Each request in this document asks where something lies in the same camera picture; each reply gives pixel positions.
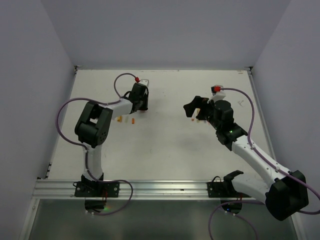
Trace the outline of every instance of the gray wall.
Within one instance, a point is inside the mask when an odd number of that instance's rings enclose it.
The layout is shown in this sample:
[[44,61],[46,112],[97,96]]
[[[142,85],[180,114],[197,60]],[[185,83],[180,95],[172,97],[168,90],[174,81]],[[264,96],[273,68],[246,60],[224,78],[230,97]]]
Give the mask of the gray wall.
[[253,66],[290,0],[42,0],[87,68]]
[[[292,0],[253,68],[253,78],[279,162],[300,170],[320,191],[320,1]],[[310,205],[319,200],[309,192]],[[309,240],[320,215],[302,215]]]
[[0,1],[0,239],[19,237],[73,65],[40,0]]

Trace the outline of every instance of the small red object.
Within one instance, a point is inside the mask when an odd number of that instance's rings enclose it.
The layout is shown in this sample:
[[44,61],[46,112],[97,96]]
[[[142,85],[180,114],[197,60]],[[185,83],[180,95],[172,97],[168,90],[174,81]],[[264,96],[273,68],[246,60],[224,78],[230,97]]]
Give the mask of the small red object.
[[220,92],[221,91],[221,87],[220,86],[215,86],[213,90],[215,92]]

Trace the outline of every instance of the white table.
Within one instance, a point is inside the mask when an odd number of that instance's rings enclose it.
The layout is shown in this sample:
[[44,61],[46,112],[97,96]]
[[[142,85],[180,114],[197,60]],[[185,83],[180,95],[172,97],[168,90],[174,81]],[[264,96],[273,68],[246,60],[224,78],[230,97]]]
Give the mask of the white table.
[[[243,159],[218,142],[212,126],[196,119],[192,121],[183,109],[196,95],[210,97],[213,85],[245,91],[257,108],[246,71],[79,70],[71,98],[115,101],[114,79],[125,72],[150,80],[149,109],[123,116],[122,122],[112,121],[102,147],[104,179],[211,180],[235,170],[255,173]],[[123,76],[117,82],[117,89],[123,95],[133,84],[133,77]],[[248,100],[232,91],[227,91],[225,100],[231,102],[235,122],[248,130],[251,120]],[[75,125],[85,104],[85,101],[78,101],[67,107],[62,131],[74,141],[77,141]],[[268,153],[261,119],[258,111],[256,113],[252,138]],[[83,158],[81,147],[60,137],[52,156],[49,179],[80,179]]]

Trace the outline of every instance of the gray floor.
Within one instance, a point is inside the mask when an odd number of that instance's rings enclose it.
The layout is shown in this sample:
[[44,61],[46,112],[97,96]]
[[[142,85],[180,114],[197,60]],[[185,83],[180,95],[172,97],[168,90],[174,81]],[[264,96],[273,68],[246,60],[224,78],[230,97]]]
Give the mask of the gray floor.
[[[85,214],[83,200],[41,200],[30,240],[208,240],[208,218],[218,201],[132,201],[110,216]],[[123,201],[109,201],[110,211]],[[256,227],[260,240],[296,240],[291,218],[274,219],[264,205],[244,204],[240,214]],[[243,220],[218,211],[215,240],[253,240]]]

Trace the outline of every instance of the wall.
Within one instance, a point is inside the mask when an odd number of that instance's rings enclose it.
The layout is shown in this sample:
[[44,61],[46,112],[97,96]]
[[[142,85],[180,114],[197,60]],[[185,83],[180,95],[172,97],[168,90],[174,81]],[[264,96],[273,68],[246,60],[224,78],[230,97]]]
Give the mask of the wall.
[[39,0],[0,1],[0,239],[19,237],[73,65]]
[[290,0],[42,0],[73,63],[94,69],[253,66]]
[[[279,162],[300,170],[320,191],[320,1],[292,0],[253,68],[253,78]],[[319,200],[309,194],[308,210]],[[308,239],[320,216],[301,215]]]

